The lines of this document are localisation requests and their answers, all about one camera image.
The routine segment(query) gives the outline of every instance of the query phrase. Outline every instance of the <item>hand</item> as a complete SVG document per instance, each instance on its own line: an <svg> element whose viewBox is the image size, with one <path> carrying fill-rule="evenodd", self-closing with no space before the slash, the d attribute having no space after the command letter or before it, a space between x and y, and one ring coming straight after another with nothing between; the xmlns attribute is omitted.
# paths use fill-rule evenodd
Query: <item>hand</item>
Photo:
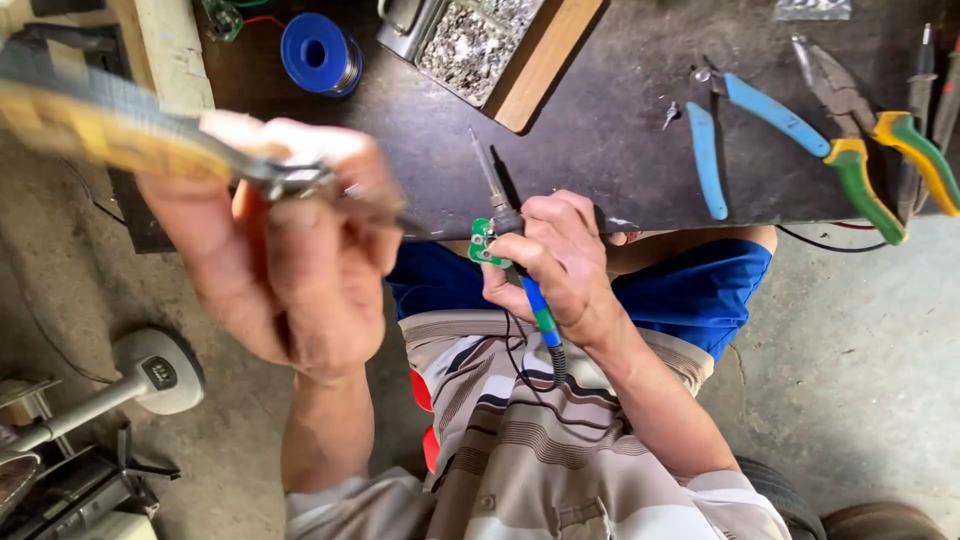
<svg viewBox="0 0 960 540"><path fill-rule="evenodd" d="M540 284L560 333L588 354L608 350L625 331L636 333L607 279L607 252L597 230L590 199L560 190L531 197L520 209L524 236L504 234L490 246L494 257L526 267ZM533 322L523 289L506 273L483 264L484 298Z"/></svg>
<svg viewBox="0 0 960 540"><path fill-rule="evenodd" d="M241 149L320 151L346 186L396 193L367 135L291 120L263 124L225 111L201 129ZM272 208L241 183L225 185L139 175L137 185L183 258L211 317L261 358L314 380L363 368L383 341L381 279L402 232L356 223L317 198Z"/></svg>

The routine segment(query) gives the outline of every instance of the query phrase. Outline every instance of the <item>green and yellow pliers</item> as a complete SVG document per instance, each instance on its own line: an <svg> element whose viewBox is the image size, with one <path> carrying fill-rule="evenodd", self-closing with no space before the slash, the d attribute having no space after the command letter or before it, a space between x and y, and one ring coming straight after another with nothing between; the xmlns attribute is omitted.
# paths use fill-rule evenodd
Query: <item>green and yellow pliers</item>
<svg viewBox="0 0 960 540"><path fill-rule="evenodd" d="M874 113L856 88L853 76L823 47L804 36L793 36L804 80L840 126L843 134L830 142L824 162L837 170L847 198L876 227L890 245L907 239L901 221L877 198L867 175L867 146L863 133L883 146L897 149L917 166L930 195L944 214L960 215L960 188L943 153L917 132L905 111Z"/></svg>

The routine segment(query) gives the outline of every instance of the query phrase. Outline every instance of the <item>blue pliers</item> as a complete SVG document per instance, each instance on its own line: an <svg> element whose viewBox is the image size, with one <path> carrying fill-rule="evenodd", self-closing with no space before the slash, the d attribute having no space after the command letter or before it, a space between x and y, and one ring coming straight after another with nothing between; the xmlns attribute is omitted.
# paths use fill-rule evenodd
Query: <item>blue pliers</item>
<svg viewBox="0 0 960 540"><path fill-rule="evenodd" d="M716 97L726 97L734 105L759 116L818 158L830 154L830 143L777 100L744 83L729 71L720 72L707 57L704 57L704 63L705 66L695 68L690 75L690 96L685 108L693 132L693 154L697 160L704 199L713 219L724 220L728 215L727 202L720 185L716 123L710 113L716 104Z"/></svg>

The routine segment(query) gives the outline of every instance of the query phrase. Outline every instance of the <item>blue shorts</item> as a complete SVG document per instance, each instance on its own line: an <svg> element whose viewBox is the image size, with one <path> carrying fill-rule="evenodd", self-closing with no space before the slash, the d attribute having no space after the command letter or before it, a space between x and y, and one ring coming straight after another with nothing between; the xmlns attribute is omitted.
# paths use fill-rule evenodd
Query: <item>blue shorts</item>
<svg viewBox="0 0 960 540"><path fill-rule="evenodd" d="M747 323L747 301L773 256L749 240L725 238L613 280L634 324L679 337L720 359ZM387 276L397 320L440 309L501 309L483 299L480 267L436 243L400 246Z"/></svg>

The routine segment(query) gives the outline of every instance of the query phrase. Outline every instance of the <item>plastic bag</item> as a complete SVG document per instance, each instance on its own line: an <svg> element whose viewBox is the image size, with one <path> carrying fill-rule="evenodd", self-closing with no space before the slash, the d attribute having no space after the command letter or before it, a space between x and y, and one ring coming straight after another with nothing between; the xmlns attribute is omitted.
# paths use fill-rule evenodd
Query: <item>plastic bag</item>
<svg viewBox="0 0 960 540"><path fill-rule="evenodd" d="M850 20L851 0L777 0L777 20Z"/></svg>

